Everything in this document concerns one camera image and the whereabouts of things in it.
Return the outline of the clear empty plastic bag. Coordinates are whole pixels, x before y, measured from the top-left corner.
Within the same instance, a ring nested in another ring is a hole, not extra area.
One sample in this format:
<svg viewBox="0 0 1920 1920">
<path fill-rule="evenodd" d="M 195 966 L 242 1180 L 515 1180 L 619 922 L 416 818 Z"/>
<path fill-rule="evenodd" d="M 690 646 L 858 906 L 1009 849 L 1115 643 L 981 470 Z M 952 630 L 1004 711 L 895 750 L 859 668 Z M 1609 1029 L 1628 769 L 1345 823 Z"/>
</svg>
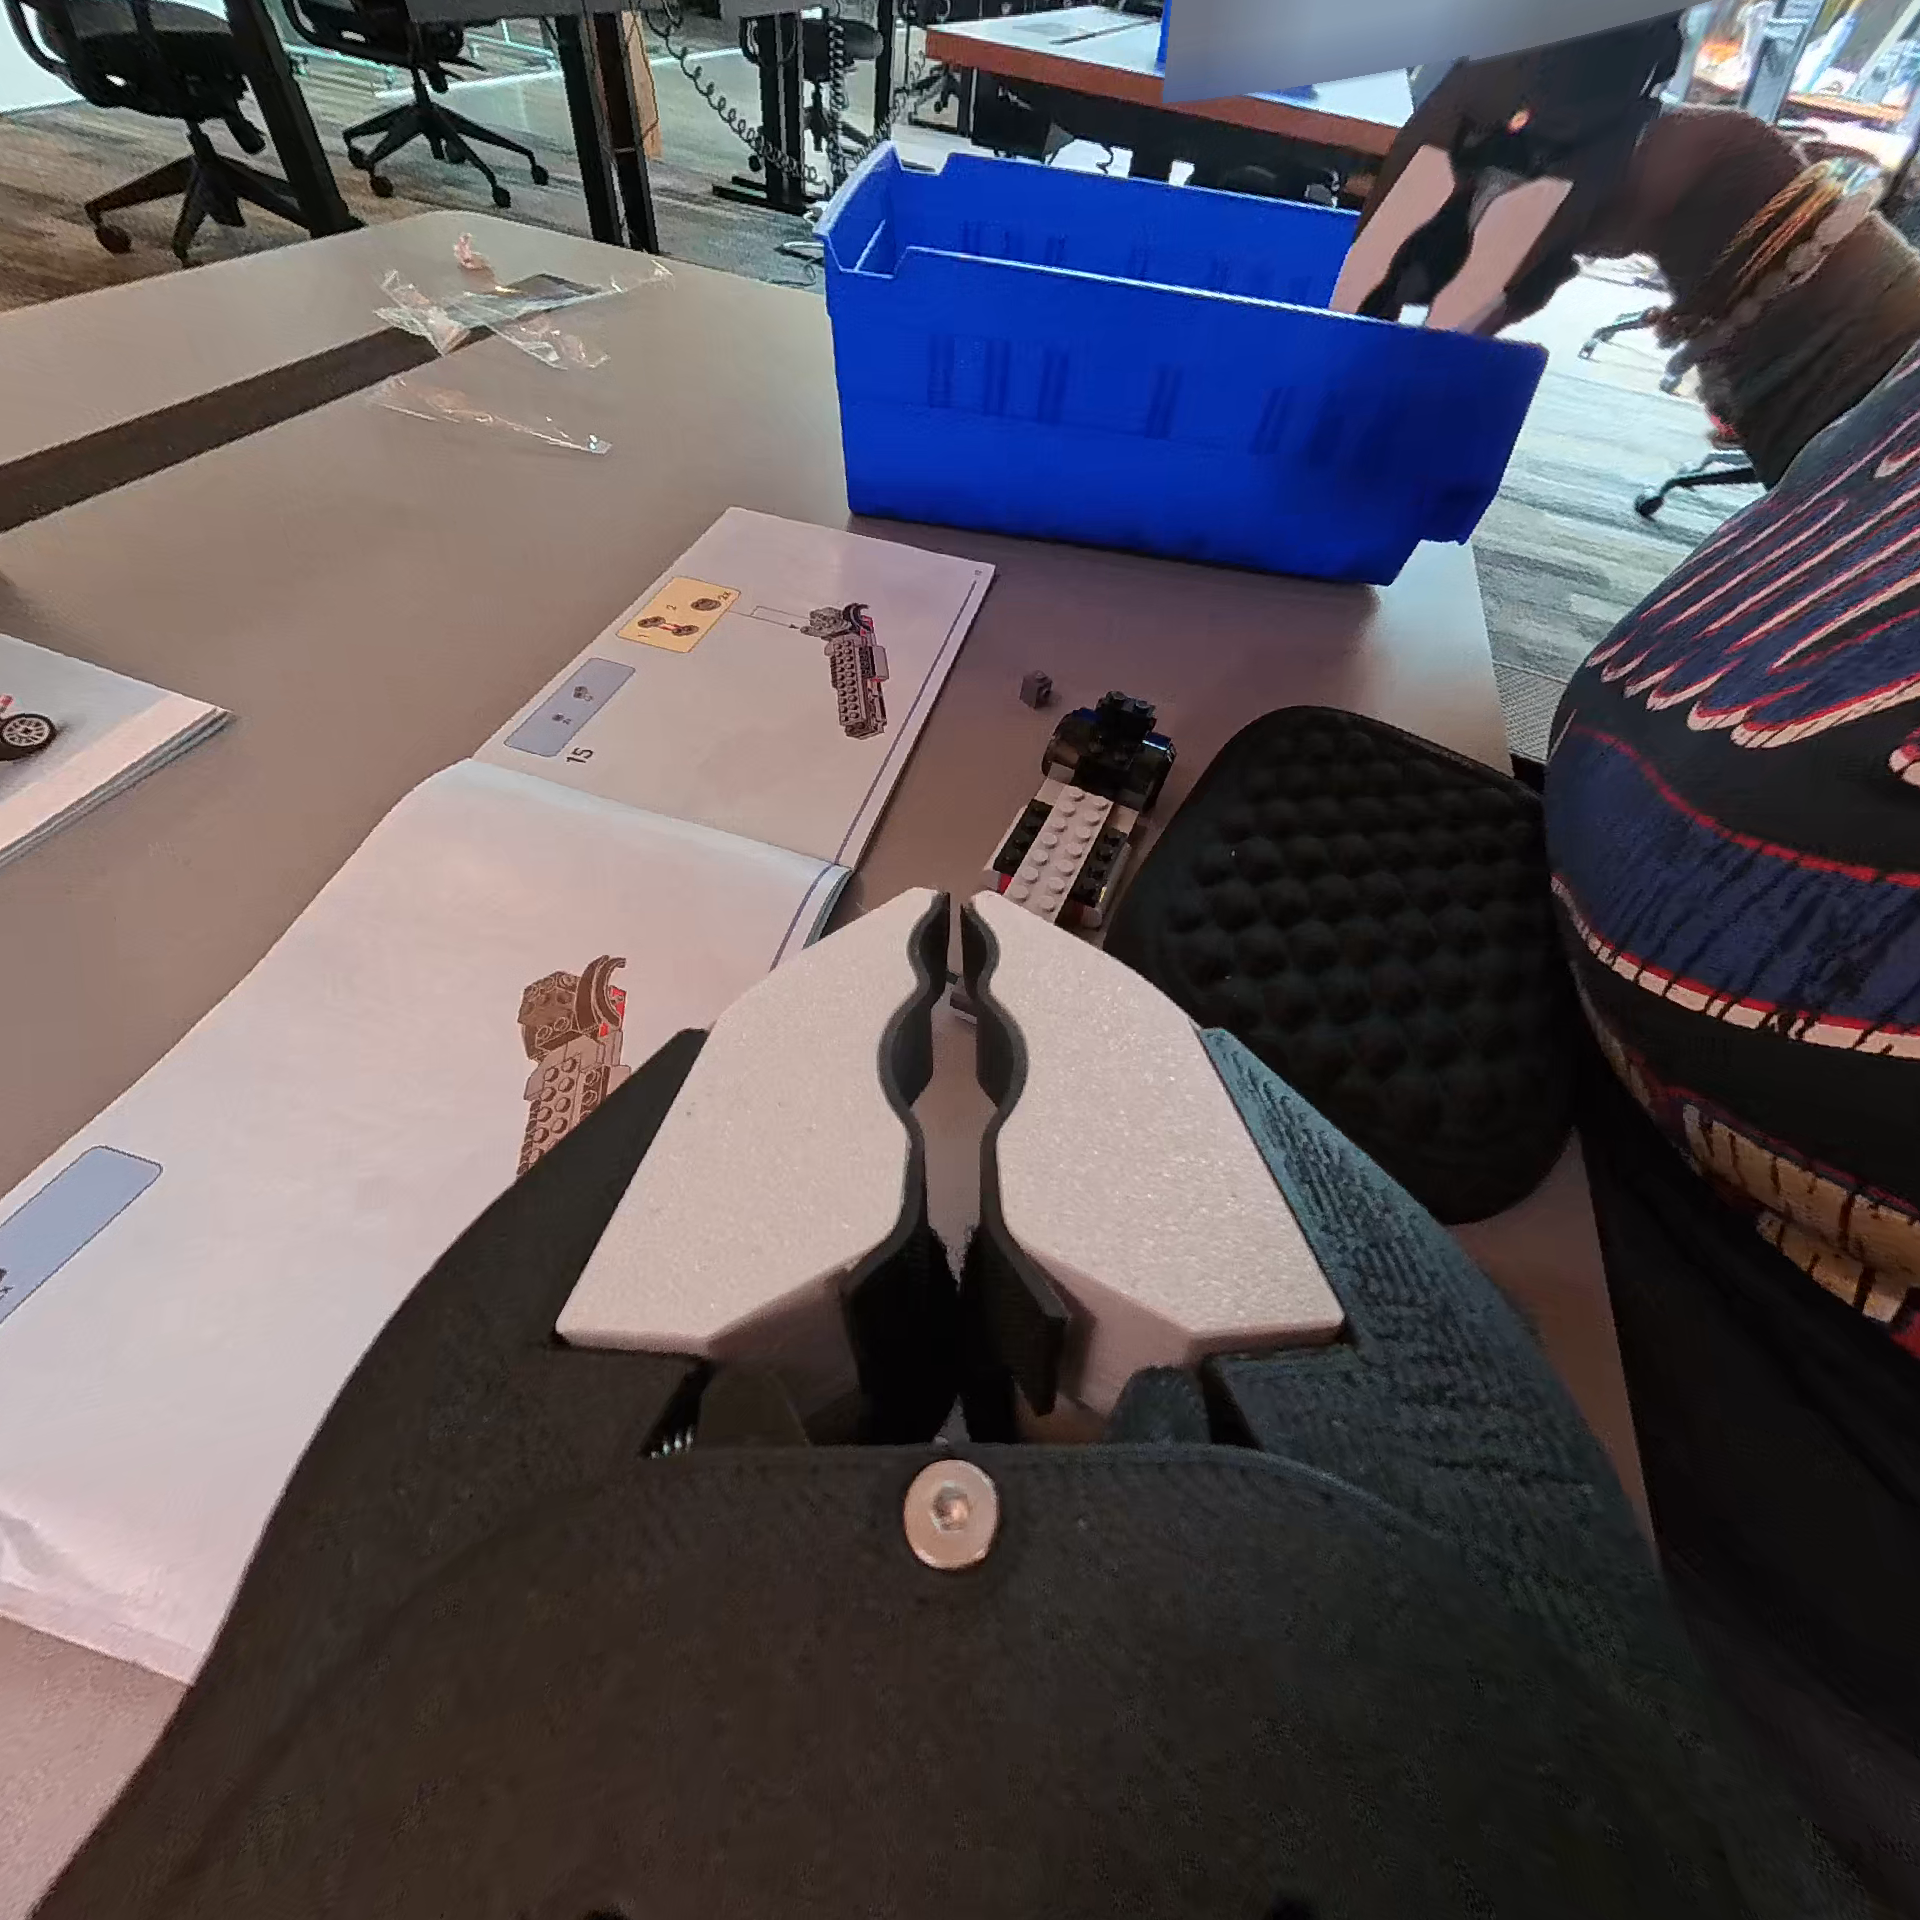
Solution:
<svg viewBox="0 0 1920 1920">
<path fill-rule="evenodd" d="M 419 371 L 390 373 L 369 392 L 369 404 L 416 422 L 438 422 L 491 435 L 511 435 L 603 458 L 611 442 L 587 428 L 568 423 L 520 400 L 485 400 Z"/>
<path fill-rule="evenodd" d="M 650 253 L 611 278 L 562 271 L 499 278 L 476 251 L 473 234 L 463 231 L 454 240 L 450 271 L 422 278 L 384 271 L 372 315 L 438 360 L 491 340 L 551 371 L 600 371 L 611 360 L 600 343 L 606 313 L 669 280 L 674 270 Z"/>
</svg>

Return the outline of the lego instruction booklet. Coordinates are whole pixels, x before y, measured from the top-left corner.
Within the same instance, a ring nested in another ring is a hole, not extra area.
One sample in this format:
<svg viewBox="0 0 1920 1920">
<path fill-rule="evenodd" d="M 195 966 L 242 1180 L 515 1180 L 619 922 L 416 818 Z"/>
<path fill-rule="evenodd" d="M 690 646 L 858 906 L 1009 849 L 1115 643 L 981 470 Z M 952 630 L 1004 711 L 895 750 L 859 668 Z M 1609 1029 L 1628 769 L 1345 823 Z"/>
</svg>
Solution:
<svg viewBox="0 0 1920 1920">
<path fill-rule="evenodd" d="M 229 726 L 229 709 L 3 635 L 3 864 Z"/>
<path fill-rule="evenodd" d="M 818 935 L 993 583 L 728 508 L 6 1193 L 6 1622 L 194 1677 L 419 1276 Z"/>
</svg>

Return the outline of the closed lego instruction booklet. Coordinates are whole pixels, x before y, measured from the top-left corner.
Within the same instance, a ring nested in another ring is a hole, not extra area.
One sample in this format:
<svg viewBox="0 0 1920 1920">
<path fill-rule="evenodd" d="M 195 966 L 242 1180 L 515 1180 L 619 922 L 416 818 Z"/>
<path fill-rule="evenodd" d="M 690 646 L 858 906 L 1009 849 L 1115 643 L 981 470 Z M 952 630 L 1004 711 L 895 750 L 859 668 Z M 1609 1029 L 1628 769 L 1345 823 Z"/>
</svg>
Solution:
<svg viewBox="0 0 1920 1920">
<path fill-rule="evenodd" d="M 3 864 L 229 726 L 229 709 L 3 635 Z"/>
</svg>

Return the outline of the person's right forearm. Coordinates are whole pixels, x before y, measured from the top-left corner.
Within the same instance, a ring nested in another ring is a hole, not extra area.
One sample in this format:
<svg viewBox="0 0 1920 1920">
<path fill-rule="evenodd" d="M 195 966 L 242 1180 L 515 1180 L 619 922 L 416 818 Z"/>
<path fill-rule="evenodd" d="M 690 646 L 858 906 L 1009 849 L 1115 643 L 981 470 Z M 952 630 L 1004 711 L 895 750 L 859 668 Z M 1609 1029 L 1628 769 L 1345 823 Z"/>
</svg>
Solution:
<svg viewBox="0 0 1920 1920">
<path fill-rule="evenodd" d="M 1871 212 L 1696 363 L 1696 395 L 1770 489 L 1917 346 L 1917 251 Z"/>
</svg>

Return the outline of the person's right hand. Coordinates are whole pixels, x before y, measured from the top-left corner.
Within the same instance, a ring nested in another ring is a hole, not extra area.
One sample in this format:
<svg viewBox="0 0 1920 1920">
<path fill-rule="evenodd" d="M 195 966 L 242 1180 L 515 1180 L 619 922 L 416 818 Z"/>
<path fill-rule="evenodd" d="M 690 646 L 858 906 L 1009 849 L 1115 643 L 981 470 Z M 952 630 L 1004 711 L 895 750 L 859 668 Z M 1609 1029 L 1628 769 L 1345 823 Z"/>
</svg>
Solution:
<svg viewBox="0 0 1920 1920">
<path fill-rule="evenodd" d="M 1644 253 L 1683 297 L 1803 169 L 1806 155 L 1784 132 L 1737 109 L 1670 109 L 1632 150 L 1574 253 Z"/>
</svg>

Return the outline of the black textured wrist cushion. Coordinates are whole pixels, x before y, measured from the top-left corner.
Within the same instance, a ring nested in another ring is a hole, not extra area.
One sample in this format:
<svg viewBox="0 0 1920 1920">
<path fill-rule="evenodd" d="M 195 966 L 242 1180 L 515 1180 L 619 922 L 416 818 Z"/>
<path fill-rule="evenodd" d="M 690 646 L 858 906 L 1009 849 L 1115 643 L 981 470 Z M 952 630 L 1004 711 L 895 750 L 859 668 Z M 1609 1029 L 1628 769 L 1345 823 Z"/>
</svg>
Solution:
<svg viewBox="0 0 1920 1920">
<path fill-rule="evenodd" d="M 1576 1006 L 1535 793 L 1339 709 L 1234 731 L 1104 951 L 1237 1038 L 1446 1225 L 1527 1200 L 1574 1115 Z"/>
</svg>

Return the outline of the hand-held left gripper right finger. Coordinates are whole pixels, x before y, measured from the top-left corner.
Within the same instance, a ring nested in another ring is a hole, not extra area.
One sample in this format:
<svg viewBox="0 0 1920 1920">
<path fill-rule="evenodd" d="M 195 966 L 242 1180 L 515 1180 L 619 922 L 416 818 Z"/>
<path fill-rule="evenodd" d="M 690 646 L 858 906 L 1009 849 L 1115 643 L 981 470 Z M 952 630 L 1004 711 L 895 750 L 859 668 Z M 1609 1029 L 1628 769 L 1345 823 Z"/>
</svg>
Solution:
<svg viewBox="0 0 1920 1920">
<path fill-rule="evenodd" d="M 1319 1348 L 1342 1307 L 1199 1026 L 995 893 L 962 906 L 993 1102 L 962 1307 L 1013 1404 L 1115 1411 L 1140 1370 Z"/>
</svg>

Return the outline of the wooden top office desk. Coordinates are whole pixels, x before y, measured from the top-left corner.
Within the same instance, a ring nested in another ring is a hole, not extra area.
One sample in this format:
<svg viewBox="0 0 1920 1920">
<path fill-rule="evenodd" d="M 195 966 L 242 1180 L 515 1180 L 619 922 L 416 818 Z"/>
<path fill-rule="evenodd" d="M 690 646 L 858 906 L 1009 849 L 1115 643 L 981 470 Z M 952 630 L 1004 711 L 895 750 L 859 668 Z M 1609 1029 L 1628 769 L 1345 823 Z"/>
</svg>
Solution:
<svg viewBox="0 0 1920 1920">
<path fill-rule="evenodd" d="M 974 145 L 1019 158 L 1066 144 L 1124 150 L 1130 171 L 1156 180 L 1175 164 L 1199 176 L 1301 171 L 1355 202 L 1414 111 L 1401 71 L 1173 101 L 1162 22 L 1107 2 L 1028 12 L 962 2 L 959 16 L 927 21 L 922 32 L 925 54 L 956 79 Z"/>
</svg>

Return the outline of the partly built lego truck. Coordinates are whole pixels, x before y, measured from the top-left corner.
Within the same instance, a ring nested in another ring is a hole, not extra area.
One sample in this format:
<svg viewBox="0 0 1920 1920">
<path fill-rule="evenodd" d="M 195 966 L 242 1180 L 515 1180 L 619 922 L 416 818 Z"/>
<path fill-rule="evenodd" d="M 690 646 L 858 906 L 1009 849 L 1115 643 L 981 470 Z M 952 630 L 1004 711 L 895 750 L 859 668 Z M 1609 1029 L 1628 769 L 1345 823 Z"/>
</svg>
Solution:
<svg viewBox="0 0 1920 1920">
<path fill-rule="evenodd" d="M 1035 793 L 987 865 L 987 887 L 1048 924 L 1099 930 L 1173 760 L 1159 709 L 1140 697 L 1108 691 L 1069 711 L 1044 742 Z"/>
</svg>

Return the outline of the blue plastic bin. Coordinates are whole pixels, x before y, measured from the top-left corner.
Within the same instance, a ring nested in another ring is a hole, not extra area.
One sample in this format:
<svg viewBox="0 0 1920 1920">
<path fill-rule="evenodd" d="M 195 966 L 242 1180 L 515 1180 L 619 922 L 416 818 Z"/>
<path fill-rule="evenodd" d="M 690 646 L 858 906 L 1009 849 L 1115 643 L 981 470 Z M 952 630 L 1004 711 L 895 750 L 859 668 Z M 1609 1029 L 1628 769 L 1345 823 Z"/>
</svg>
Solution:
<svg viewBox="0 0 1920 1920">
<path fill-rule="evenodd" d="M 851 512 L 1335 586 L 1468 540 L 1549 353 L 1332 313 L 1355 221 L 878 145 L 817 221 Z"/>
</svg>

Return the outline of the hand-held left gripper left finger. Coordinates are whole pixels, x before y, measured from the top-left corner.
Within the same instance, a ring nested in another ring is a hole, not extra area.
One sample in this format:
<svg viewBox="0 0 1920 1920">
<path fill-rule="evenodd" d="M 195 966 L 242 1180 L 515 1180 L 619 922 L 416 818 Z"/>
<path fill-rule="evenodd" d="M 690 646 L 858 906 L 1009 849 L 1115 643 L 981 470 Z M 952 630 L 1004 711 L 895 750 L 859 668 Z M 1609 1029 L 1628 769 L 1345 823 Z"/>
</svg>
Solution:
<svg viewBox="0 0 1920 1920">
<path fill-rule="evenodd" d="M 830 1437 L 947 1423 L 956 1281 L 912 1112 L 947 940 L 947 893 L 909 887 L 713 1022 L 558 1310 L 568 1345 L 770 1373 Z"/>
</svg>

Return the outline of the black office chair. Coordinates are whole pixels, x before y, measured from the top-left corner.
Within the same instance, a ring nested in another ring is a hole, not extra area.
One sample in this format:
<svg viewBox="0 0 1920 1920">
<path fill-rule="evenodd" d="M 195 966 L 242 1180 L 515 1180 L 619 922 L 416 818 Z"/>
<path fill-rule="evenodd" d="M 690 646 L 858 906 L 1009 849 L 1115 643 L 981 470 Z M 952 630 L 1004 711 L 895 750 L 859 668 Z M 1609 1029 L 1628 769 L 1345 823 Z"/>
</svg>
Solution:
<svg viewBox="0 0 1920 1920">
<path fill-rule="evenodd" d="M 436 161 L 472 166 L 485 180 L 495 208 L 508 208 L 511 193 L 476 145 L 523 158 L 535 188 L 551 180 L 546 166 L 530 145 L 444 106 L 450 66 L 467 63 L 458 22 L 419 21 L 406 2 L 284 2 L 281 9 L 293 32 L 315 53 L 410 76 L 410 98 L 343 132 L 349 164 L 366 176 L 376 198 L 394 196 L 394 180 L 384 176 L 384 164 L 419 141 Z"/>
<path fill-rule="evenodd" d="M 85 101 L 188 132 L 188 155 L 82 205 L 106 251 L 131 249 L 112 212 L 164 198 L 179 198 L 169 249 L 182 264 L 204 221 L 242 229 L 242 205 L 302 221 L 281 179 L 223 155 L 204 132 L 220 123 L 245 155 L 267 151 L 242 111 L 248 76 L 229 22 L 185 2 L 6 2 L 3 12 L 25 59 Z"/>
</svg>

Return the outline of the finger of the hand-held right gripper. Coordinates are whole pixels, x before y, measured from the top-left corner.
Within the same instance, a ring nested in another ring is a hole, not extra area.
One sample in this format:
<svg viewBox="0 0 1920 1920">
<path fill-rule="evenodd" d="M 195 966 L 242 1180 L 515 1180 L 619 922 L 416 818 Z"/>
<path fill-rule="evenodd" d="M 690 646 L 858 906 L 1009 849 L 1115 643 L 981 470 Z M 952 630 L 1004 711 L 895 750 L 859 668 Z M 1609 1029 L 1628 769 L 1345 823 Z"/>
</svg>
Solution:
<svg viewBox="0 0 1920 1920">
<path fill-rule="evenodd" d="M 1427 240 L 1424 328 L 1489 335 L 1572 198 L 1562 176 L 1465 176 Z"/>
<path fill-rule="evenodd" d="M 1423 303 L 1432 322 L 1478 322 L 1481 296 L 1465 275 L 1478 180 L 1481 169 L 1439 145 L 1388 158 L 1342 253 L 1332 311 L 1398 319 Z"/>
</svg>

